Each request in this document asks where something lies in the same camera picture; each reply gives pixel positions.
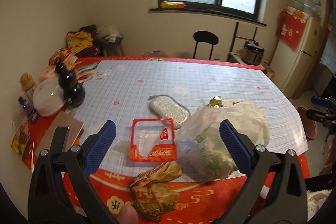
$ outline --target refrigerator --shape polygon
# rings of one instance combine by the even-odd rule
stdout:
[[[296,50],[279,40],[270,64],[274,70],[272,81],[287,98],[293,96],[312,63],[320,34],[320,24],[313,17],[309,17]]]

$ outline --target black bottle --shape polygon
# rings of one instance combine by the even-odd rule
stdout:
[[[58,83],[64,91],[64,99],[72,107],[80,106],[85,98],[85,90],[78,83],[75,72],[68,70],[60,57],[56,59],[55,72],[59,75]]]

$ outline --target floor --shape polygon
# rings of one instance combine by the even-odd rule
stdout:
[[[310,102],[312,96],[319,96],[315,90],[308,90],[302,94],[302,96],[296,100],[289,100],[294,107],[304,106],[307,109],[315,109],[325,112],[324,108],[313,105]],[[321,123],[317,123],[318,133],[315,140],[308,142],[309,150],[305,153],[308,161],[309,173],[311,177],[319,175],[319,172],[323,169],[324,157],[322,154],[325,138],[328,130],[322,126]]]

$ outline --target wooden door frame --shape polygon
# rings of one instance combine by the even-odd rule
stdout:
[[[301,81],[299,87],[296,89],[293,96],[291,97],[293,100],[296,100],[297,98],[299,98],[302,95],[302,93],[304,92],[305,84],[307,83],[309,75],[313,71],[315,66],[318,65],[318,63],[321,59],[323,50],[326,47],[326,43],[327,43],[329,32],[330,32],[329,29],[328,29],[328,25],[329,25],[329,20],[330,20],[330,16],[331,16],[332,6],[333,6],[333,0],[325,0],[324,24],[323,24],[322,31],[321,31],[321,36],[320,36],[320,39],[319,39],[319,45],[318,45],[316,54],[313,57],[313,61],[310,64],[310,66],[308,67],[308,70],[307,70],[303,80]]]

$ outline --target screw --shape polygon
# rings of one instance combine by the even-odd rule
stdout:
[[[261,144],[258,144],[256,147],[255,147],[259,152],[264,152],[266,150],[265,146],[261,145]]]
[[[80,150],[80,148],[81,147],[79,145],[74,145],[74,146],[71,147],[71,151],[72,152],[78,152]]]
[[[289,149],[288,150],[288,153],[291,155],[291,156],[296,156],[296,153],[293,149]]]
[[[41,152],[40,152],[40,155],[41,156],[46,156],[48,154],[48,150],[47,149],[43,149]]]

